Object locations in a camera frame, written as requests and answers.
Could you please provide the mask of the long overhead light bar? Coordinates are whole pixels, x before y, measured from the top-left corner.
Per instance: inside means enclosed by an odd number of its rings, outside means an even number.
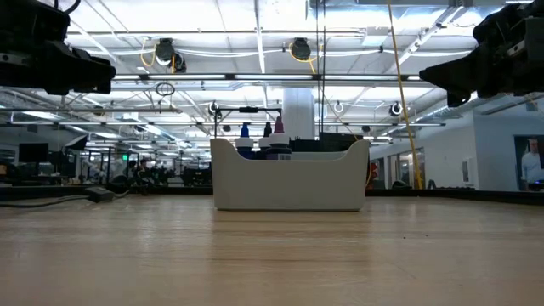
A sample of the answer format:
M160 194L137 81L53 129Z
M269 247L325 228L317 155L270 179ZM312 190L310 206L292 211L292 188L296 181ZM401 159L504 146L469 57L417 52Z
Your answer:
M396 75L338 75L338 74L121 74L114 81L397 81Z

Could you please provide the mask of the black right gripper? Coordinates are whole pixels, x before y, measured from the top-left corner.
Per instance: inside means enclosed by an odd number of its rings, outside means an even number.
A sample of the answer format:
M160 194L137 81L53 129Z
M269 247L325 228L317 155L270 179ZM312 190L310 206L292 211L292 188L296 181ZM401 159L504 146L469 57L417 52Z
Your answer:
M447 91L447 106L497 94L544 92L544 0L509 3L473 30L478 47L467 56L429 66L419 77Z

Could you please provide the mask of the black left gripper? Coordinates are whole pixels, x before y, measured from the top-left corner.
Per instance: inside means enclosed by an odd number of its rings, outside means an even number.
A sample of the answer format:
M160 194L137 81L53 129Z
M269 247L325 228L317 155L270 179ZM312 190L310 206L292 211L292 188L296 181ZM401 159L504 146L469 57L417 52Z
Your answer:
M109 94L116 69L107 59L64 44L72 8L39 0L0 0L0 86L48 94Z

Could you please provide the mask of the grey plastic bin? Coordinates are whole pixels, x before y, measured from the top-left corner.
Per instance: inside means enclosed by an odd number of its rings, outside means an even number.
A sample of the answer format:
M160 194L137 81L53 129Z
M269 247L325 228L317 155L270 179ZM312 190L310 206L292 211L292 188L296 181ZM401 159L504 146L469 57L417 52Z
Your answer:
M370 142L348 150L249 160L226 139L211 141L213 202L223 211L357 212L366 201Z

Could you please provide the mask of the purple-capped food colouring bottle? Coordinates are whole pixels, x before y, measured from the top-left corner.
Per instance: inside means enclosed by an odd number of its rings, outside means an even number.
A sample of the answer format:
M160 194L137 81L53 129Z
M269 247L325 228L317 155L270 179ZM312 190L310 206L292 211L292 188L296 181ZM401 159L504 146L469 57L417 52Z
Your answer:
M274 131L269 136L269 148L266 151L266 157L268 160L274 161L288 161L292 159L290 137L285 133L281 116L276 118Z

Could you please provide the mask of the black aluminium table frame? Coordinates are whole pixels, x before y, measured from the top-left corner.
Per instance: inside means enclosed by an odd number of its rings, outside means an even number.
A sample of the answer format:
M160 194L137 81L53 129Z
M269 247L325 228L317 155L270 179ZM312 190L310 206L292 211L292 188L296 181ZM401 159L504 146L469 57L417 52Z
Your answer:
M72 186L0 186L0 201L85 195L90 185ZM212 196L212 187L155 187L150 194ZM366 197L442 197L469 201L492 201L544 207L544 192L486 191L463 189L368 190Z

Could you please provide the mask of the white pillar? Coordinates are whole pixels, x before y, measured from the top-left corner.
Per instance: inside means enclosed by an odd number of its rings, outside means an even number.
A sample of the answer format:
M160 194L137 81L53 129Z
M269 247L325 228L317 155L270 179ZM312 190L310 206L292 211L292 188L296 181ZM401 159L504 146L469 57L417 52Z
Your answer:
M311 88L285 88L282 121L291 139L315 139L315 97Z

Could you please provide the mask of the person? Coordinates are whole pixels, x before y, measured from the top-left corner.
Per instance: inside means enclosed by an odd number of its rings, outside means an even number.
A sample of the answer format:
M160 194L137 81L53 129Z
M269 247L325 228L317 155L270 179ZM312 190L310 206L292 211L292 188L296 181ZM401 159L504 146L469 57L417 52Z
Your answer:
M531 190L532 184L544 184L544 168L541 167L541 156L538 147L538 140L528 140L529 151L522 156L521 169L522 181L525 190Z

